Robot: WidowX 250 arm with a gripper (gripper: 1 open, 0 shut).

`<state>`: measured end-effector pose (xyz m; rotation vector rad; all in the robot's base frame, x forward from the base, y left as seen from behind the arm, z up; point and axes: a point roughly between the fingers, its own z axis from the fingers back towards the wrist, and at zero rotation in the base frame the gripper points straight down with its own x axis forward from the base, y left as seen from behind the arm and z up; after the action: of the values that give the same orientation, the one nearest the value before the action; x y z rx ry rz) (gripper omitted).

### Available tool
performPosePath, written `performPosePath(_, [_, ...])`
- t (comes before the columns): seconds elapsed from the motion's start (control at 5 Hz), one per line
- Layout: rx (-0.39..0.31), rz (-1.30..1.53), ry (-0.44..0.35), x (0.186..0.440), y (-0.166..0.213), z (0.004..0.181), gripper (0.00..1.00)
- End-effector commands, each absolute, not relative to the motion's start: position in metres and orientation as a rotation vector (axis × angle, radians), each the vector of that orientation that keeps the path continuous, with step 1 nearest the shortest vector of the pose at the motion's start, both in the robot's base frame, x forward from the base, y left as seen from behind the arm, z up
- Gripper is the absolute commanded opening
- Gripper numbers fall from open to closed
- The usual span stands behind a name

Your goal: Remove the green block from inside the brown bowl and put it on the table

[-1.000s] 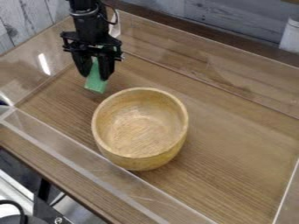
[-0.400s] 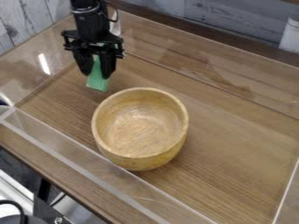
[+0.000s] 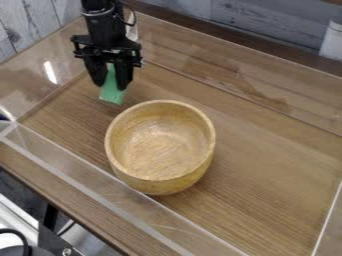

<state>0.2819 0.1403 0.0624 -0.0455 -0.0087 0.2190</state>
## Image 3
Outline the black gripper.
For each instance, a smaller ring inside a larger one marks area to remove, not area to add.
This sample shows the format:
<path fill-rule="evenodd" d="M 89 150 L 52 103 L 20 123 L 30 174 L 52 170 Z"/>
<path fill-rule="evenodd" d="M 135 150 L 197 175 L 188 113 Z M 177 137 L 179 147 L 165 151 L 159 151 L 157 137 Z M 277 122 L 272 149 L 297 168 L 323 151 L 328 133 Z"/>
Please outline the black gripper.
<path fill-rule="evenodd" d="M 133 67 L 140 67 L 141 46 L 125 36 L 122 9 L 106 7 L 84 11 L 86 33 L 73 35 L 74 57 L 84 61 L 92 82 L 101 87 L 108 73 L 106 63 L 114 64 L 117 89 L 124 91 L 133 77 Z"/>

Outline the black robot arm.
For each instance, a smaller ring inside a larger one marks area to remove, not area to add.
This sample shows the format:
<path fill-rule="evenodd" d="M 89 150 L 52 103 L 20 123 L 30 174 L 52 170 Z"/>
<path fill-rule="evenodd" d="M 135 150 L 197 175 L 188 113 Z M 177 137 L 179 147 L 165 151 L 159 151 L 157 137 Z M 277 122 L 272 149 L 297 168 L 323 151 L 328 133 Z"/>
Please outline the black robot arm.
<path fill-rule="evenodd" d="M 133 69 L 141 67 L 141 45 L 126 36 L 128 23 L 124 11 L 128 5 L 120 0 L 81 0 L 81 16 L 86 33 L 73 35 L 73 56 L 82 60 L 93 83 L 104 85 L 109 68 L 114 68 L 116 87 L 125 90 L 133 79 Z"/>

